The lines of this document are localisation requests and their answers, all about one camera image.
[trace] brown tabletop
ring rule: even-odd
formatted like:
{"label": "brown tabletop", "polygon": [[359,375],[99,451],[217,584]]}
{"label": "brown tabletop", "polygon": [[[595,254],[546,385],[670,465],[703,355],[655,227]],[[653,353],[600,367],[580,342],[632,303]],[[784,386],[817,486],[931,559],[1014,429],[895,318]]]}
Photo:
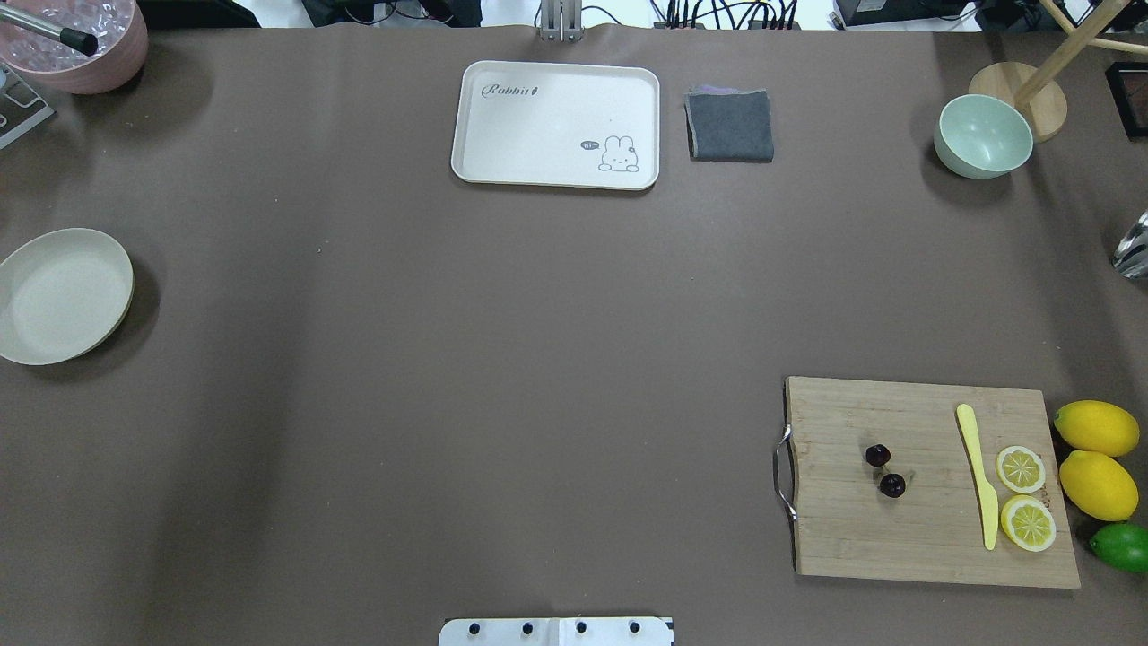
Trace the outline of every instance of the brown tabletop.
{"label": "brown tabletop", "polygon": [[[125,89],[45,91],[60,115],[0,153],[0,256],[100,228],[137,293],[94,352],[0,364],[0,643],[427,645],[449,617],[654,614],[682,645],[1143,644],[1148,582],[1079,538],[1073,592],[798,576],[771,484],[790,375],[1148,420],[1148,291],[1108,264],[1148,205],[1117,55],[1069,65],[1064,131],[1010,176],[931,149],[977,70],[1060,41],[199,31],[154,33]],[[483,59],[652,70],[658,181],[456,178]],[[696,84],[766,87],[775,161],[690,161]],[[1124,460],[1141,487],[1146,456]]]}

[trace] knife handle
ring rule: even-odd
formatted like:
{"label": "knife handle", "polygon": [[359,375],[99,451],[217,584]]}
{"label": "knife handle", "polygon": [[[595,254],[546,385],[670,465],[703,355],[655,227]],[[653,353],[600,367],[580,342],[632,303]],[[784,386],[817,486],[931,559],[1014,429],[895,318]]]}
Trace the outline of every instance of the knife handle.
{"label": "knife handle", "polygon": [[980,431],[977,427],[977,415],[968,404],[956,407],[956,421],[960,422],[961,437],[964,438],[964,449],[969,453],[969,464],[972,465],[972,475],[985,477],[984,458],[980,454]]}

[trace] ice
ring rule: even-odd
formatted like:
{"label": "ice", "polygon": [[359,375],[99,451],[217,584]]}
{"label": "ice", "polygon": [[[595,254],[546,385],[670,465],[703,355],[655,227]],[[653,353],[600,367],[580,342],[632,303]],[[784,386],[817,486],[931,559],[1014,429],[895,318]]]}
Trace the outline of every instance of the ice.
{"label": "ice", "polygon": [[47,0],[51,7],[36,7],[41,2],[10,2],[13,6],[39,15],[64,26],[94,33],[99,48],[94,56],[56,42],[28,30],[0,25],[0,40],[5,40],[3,57],[36,71],[62,71],[99,56],[117,42],[127,31],[132,0]]}

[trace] lemon slice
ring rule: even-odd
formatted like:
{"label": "lemon slice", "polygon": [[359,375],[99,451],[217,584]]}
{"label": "lemon slice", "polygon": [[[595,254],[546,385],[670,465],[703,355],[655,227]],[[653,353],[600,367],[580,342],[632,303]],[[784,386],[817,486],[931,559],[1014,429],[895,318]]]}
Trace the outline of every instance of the lemon slice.
{"label": "lemon slice", "polygon": [[1032,493],[1045,487],[1045,464],[1023,446],[1010,446],[996,454],[996,477],[1017,493]]}
{"label": "lemon slice", "polygon": [[1001,529],[1013,543],[1029,552],[1044,552],[1056,539],[1056,522],[1039,500],[1014,496],[1001,508]]}

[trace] mint green bowl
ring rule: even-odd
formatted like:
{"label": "mint green bowl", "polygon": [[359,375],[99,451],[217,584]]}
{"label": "mint green bowl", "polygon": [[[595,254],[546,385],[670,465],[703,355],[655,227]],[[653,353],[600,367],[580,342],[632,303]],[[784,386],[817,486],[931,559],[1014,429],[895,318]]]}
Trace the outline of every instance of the mint green bowl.
{"label": "mint green bowl", "polygon": [[1013,106],[985,94],[957,96],[937,119],[933,147],[941,163],[970,179],[1000,177],[1032,154],[1032,129]]}

